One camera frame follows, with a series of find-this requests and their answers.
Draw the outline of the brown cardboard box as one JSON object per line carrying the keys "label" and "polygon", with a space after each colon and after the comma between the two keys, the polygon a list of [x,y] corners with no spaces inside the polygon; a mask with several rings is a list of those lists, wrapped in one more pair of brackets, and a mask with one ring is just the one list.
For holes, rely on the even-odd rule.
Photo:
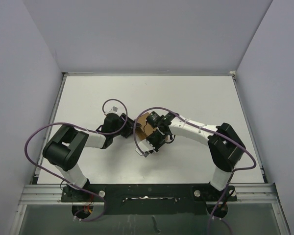
{"label": "brown cardboard box", "polygon": [[152,144],[152,139],[150,138],[150,135],[152,135],[152,133],[156,131],[156,128],[152,128],[152,126],[147,123],[147,117],[149,115],[150,113],[146,112],[138,118],[135,132],[137,143],[143,140],[147,140],[150,144]]}

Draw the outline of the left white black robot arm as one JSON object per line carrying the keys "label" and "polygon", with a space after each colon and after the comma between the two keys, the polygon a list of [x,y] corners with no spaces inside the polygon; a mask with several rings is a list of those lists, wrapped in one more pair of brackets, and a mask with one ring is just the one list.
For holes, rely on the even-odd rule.
{"label": "left white black robot arm", "polygon": [[78,166],[84,148],[107,149],[117,136],[128,138],[133,134],[134,120],[126,114],[108,113],[101,126],[91,133],[63,124],[43,149],[43,157],[56,166],[78,201],[90,195],[90,182]]}

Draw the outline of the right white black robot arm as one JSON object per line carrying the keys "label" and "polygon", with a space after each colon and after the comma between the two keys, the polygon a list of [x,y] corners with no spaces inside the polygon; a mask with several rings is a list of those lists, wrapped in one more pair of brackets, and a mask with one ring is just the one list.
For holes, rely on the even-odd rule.
{"label": "right white black robot arm", "polygon": [[141,142],[146,147],[144,155],[159,151],[164,144],[169,144],[177,136],[199,142],[209,148],[215,165],[208,194],[214,200],[225,195],[226,184],[244,153],[238,145],[245,147],[230,124],[207,125],[171,112],[160,116],[155,111],[147,116],[146,122],[154,131]]}

